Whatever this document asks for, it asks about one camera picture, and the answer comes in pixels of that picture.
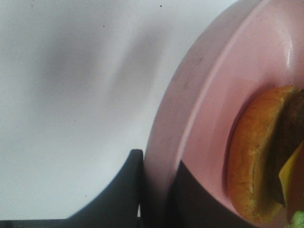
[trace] hamburger bun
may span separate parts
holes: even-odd
[[[282,111],[299,93],[294,86],[267,90],[242,114],[227,166],[228,195],[236,211],[253,223],[269,223],[282,209],[267,185],[266,161]]]

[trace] burger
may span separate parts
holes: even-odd
[[[243,218],[267,224],[284,207],[288,221],[303,218],[304,225],[303,140],[304,90],[273,88],[249,103],[233,132],[227,165],[228,195]]]

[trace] pink plate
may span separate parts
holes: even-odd
[[[303,1],[241,0],[218,16],[182,60],[156,115],[144,159],[151,209],[162,216],[182,159],[237,214],[226,193],[230,133],[254,95],[304,87],[303,75]]]

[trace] white table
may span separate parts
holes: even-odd
[[[233,2],[1,1],[0,220],[64,219],[94,199]]]

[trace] burger patty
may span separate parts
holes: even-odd
[[[284,205],[279,172],[304,139],[304,89],[283,110],[267,167],[269,188],[274,198]]]

